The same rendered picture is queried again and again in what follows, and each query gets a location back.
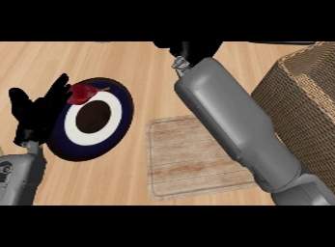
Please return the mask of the brown wicker basket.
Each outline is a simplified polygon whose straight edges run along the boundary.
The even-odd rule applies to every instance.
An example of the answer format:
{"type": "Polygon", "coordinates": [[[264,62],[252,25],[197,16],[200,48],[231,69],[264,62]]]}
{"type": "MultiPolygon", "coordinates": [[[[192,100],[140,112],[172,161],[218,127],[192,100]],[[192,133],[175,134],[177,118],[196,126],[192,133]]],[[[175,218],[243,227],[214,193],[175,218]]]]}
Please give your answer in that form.
{"type": "Polygon", "coordinates": [[[335,41],[280,57],[251,96],[285,147],[335,194],[335,41]]]}

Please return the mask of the pale wooden cutting board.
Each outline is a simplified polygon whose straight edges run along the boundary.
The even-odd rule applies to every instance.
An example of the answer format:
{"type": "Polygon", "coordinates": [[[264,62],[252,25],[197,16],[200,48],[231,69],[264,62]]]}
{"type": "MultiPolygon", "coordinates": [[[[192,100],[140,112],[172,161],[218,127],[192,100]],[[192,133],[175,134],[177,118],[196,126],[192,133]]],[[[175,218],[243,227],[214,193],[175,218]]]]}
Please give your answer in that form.
{"type": "Polygon", "coordinates": [[[195,116],[146,124],[146,188],[155,201],[255,187],[195,116]]]}

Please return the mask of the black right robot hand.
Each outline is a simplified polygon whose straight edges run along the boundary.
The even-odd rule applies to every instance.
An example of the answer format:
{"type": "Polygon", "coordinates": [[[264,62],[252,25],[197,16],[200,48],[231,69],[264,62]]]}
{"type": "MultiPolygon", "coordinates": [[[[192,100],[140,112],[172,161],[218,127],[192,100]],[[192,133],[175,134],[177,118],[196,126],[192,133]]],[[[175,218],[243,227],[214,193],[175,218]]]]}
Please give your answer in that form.
{"type": "Polygon", "coordinates": [[[212,57],[221,41],[153,41],[158,48],[168,48],[174,57],[181,56],[195,66],[203,58],[212,57]]]}

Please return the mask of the navy and white round plate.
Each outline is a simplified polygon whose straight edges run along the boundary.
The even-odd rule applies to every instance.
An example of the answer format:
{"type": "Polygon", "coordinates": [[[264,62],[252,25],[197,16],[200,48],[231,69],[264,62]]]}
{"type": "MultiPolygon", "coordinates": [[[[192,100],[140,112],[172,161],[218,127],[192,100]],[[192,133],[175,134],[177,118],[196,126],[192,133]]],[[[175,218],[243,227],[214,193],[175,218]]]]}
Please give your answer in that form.
{"type": "Polygon", "coordinates": [[[99,91],[85,103],[63,106],[47,140],[51,153],[74,162],[100,157],[116,146],[134,115],[133,98],[118,81],[96,77],[82,83],[99,91]]]}

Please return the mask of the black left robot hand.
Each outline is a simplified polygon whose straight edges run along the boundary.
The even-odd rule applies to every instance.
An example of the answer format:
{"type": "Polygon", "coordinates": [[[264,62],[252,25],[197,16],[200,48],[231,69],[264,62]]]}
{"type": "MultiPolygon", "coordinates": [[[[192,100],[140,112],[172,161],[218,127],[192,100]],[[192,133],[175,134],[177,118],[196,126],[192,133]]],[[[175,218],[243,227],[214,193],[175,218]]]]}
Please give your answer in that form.
{"type": "Polygon", "coordinates": [[[54,124],[66,100],[71,97],[68,76],[63,73],[45,95],[31,100],[20,88],[9,90],[12,114],[17,120],[13,143],[20,146],[28,141],[44,144],[51,135],[54,124]]]}

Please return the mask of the red pepper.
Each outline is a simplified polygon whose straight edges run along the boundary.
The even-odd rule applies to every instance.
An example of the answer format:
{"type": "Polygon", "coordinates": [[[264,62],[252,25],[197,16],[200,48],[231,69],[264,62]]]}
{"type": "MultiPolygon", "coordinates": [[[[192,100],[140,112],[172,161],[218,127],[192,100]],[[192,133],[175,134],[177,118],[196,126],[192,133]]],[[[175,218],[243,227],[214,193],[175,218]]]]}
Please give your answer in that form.
{"type": "Polygon", "coordinates": [[[99,89],[90,84],[76,83],[69,87],[69,91],[72,92],[72,95],[68,98],[66,103],[74,105],[81,105],[88,101],[88,99],[96,95],[97,92],[103,92],[107,90],[109,87],[99,89]]]}

